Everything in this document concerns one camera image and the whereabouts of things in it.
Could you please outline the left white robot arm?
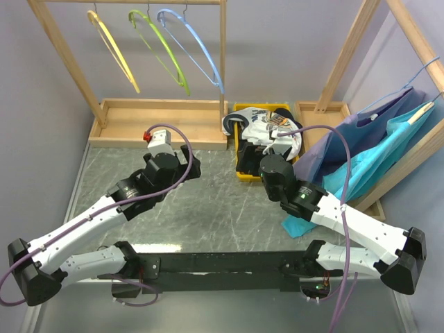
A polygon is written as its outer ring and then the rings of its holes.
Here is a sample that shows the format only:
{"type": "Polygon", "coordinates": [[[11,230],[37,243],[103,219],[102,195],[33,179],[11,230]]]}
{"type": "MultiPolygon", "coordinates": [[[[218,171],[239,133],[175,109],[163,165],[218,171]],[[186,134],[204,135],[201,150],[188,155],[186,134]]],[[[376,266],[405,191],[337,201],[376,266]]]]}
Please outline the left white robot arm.
{"type": "Polygon", "coordinates": [[[32,241],[16,239],[8,245],[10,274],[29,306],[41,305],[62,288],[79,280],[108,275],[137,277],[139,255],[127,241],[104,250],[77,255],[75,252],[97,234],[131,221],[164,200],[180,183],[200,177],[200,161],[191,146],[181,146],[186,159],[180,163],[170,148],[150,149],[146,166],[120,180],[88,210],[58,229],[32,241]]]}

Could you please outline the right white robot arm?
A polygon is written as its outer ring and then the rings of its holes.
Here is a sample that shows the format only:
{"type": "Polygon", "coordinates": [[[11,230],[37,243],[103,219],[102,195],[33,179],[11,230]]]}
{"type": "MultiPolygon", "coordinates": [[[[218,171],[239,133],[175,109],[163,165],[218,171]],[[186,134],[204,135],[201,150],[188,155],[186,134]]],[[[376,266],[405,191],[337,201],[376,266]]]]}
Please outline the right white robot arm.
{"type": "Polygon", "coordinates": [[[289,215],[331,229],[357,243],[338,246],[326,241],[310,243],[304,268],[312,276],[342,270],[379,278],[394,291],[412,295],[426,260],[425,233],[404,230],[378,221],[313,183],[295,177],[293,167],[280,154],[264,146],[245,143],[238,152],[240,165],[252,167],[268,198],[289,215]]]}

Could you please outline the white tank top navy trim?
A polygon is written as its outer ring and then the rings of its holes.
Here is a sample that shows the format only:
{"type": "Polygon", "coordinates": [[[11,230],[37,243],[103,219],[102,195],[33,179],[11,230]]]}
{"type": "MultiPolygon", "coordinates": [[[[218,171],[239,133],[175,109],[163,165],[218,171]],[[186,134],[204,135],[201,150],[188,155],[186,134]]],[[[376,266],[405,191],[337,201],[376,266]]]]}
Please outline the white tank top navy trim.
{"type": "Polygon", "coordinates": [[[293,134],[296,142],[291,146],[268,144],[268,132],[270,130],[276,128],[290,128],[291,131],[298,130],[290,119],[264,108],[247,107],[233,111],[223,118],[223,133],[225,135],[233,135],[236,123],[243,126],[240,132],[241,140],[246,140],[254,145],[265,146],[264,155],[267,155],[273,149],[274,153],[282,155],[287,162],[292,161],[292,159],[299,155],[302,148],[301,133],[293,134]]]}

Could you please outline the yellow plastic hanger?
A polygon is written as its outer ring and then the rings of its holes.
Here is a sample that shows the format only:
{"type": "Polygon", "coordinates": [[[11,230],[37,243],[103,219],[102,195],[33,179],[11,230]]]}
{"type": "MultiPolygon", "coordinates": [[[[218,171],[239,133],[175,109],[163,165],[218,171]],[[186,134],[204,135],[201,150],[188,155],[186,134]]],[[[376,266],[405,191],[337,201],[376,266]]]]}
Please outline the yellow plastic hanger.
{"type": "Polygon", "coordinates": [[[98,31],[101,39],[106,45],[108,51],[111,53],[112,57],[118,64],[119,68],[124,73],[125,77],[128,79],[129,83],[133,86],[134,90],[137,93],[140,93],[140,88],[133,76],[128,63],[126,62],[125,57],[123,56],[119,46],[117,45],[115,39],[113,38],[111,32],[108,30],[108,27],[102,21],[97,13],[97,7],[94,3],[94,10],[87,11],[87,18],[89,22],[93,25],[93,27],[98,31]]]}

